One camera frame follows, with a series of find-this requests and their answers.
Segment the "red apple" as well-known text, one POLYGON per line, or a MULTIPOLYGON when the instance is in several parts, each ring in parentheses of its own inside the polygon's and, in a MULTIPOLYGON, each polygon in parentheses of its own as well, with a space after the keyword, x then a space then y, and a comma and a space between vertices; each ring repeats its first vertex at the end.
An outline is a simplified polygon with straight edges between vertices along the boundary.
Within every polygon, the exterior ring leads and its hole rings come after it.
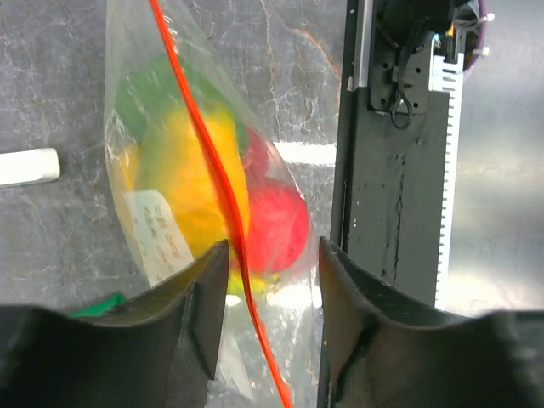
POLYGON ((309 213, 298 190, 267 179, 250 191, 248 263, 255 275, 277 274, 299 258, 309 236, 309 213))

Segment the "yellow banana bunch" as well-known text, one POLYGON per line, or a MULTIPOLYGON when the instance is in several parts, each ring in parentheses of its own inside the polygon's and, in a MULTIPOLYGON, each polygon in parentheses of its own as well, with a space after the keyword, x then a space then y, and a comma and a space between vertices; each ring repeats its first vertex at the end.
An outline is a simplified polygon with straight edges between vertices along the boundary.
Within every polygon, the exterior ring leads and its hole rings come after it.
POLYGON ((134 188, 138 168, 138 148, 131 144, 112 160, 112 192, 135 262, 155 286, 187 268, 227 233, 217 202, 196 218, 175 212, 157 190, 134 188))

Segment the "green bell pepper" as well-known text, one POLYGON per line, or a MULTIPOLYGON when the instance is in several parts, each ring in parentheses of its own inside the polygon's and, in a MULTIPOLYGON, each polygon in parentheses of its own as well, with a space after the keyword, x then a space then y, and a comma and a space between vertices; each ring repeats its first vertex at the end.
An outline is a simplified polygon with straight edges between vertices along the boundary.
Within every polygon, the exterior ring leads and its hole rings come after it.
MULTIPOLYGON (((230 112, 235 122, 239 150, 245 154, 250 138, 247 125, 235 110, 234 103, 227 99, 222 88, 212 85, 188 63, 183 62, 182 67, 202 112, 209 113, 220 106, 230 112)), ((118 83, 114 109, 131 139, 140 144, 148 126, 157 121, 163 111, 183 102, 169 59, 165 54, 159 54, 118 83)))

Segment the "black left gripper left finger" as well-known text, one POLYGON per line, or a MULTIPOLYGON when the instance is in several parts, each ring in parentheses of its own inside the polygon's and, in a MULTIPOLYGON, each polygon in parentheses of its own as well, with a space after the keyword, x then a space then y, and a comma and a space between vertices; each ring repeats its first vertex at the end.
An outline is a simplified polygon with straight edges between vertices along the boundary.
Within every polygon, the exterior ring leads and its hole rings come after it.
POLYGON ((1 308, 4 407, 203 407, 224 319, 229 246, 98 317, 1 308))

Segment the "yellow green mango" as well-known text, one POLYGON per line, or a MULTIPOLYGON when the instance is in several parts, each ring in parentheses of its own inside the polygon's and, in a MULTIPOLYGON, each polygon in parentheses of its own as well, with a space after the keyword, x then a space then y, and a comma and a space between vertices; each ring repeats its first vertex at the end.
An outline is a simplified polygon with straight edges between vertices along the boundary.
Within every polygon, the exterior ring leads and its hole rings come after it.
MULTIPOLYGON (((229 177, 244 230, 248 230, 247 182, 239 156, 234 119, 227 109, 218 107, 204 113, 203 120, 229 177)), ((201 145, 183 106, 175 106, 162 113, 144 134, 139 147, 135 185, 139 190, 157 190, 173 205, 176 213, 188 213, 192 218, 208 210, 214 201, 221 211, 201 145)))

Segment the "red pomegranate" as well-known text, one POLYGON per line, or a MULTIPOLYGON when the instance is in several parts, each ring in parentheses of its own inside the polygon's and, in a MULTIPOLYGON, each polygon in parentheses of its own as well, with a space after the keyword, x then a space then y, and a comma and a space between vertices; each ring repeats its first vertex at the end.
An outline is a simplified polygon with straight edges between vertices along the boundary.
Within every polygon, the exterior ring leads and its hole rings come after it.
POLYGON ((254 179, 265 178, 269 170, 269 143, 252 128, 246 127, 249 145, 242 157, 246 175, 254 179))

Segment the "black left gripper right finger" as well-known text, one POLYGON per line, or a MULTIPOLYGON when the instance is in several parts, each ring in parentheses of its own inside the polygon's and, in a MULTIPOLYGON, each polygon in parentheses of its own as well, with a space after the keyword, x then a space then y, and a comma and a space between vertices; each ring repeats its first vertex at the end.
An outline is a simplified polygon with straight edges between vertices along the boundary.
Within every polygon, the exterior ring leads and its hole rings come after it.
POLYGON ((320 407, 540 407, 543 314, 428 306, 319 244, 320 407))

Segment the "clear zip top bag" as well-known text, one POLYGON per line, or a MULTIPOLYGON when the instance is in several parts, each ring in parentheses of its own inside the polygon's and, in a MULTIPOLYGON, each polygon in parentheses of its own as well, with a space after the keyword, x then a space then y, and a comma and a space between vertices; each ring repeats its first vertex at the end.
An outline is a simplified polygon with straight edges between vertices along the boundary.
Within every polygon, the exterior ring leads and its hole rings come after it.
POLYGON ((249 273, 229 253, 208 403, 314 407, 320 374, 318 240, 280 153, 181 1, 106 4, 105 153, 116 211, 151 286, 230 238, 216 185, 170 64, 183 70, 229 180, 249 273))

